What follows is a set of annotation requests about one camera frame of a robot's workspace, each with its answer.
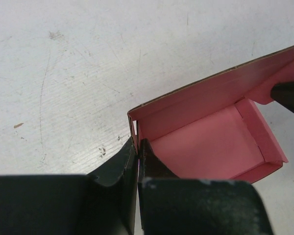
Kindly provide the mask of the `pink paper box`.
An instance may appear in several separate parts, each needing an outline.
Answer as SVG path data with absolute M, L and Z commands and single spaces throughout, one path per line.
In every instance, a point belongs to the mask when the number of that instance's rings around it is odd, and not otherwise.
M 148 140 L 179 178 L 257 182 L 288 162 L 257 108 L 294 81 L 294 46 L 229 68 L 128 112 L 137 152 Z

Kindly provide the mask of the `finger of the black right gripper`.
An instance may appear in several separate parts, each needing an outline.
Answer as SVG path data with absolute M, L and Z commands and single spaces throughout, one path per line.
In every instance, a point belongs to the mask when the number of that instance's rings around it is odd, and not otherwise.
M 274 85 L 270 97 L 294 113 L 294 81 Z

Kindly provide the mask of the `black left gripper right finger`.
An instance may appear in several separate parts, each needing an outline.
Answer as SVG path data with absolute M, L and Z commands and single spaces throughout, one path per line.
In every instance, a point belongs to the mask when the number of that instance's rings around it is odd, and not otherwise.
M 146 235 L 271 235 L 260 195 L 246 181 L 182 179 L 143 139 L 138 193 Z

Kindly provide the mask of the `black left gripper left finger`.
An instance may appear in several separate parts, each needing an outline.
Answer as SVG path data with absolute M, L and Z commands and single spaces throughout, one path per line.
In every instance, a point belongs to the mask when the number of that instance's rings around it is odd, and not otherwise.
M 0 176 L 0 235 L 131 235 L 137 172 L 128 139 L 88 174 Z

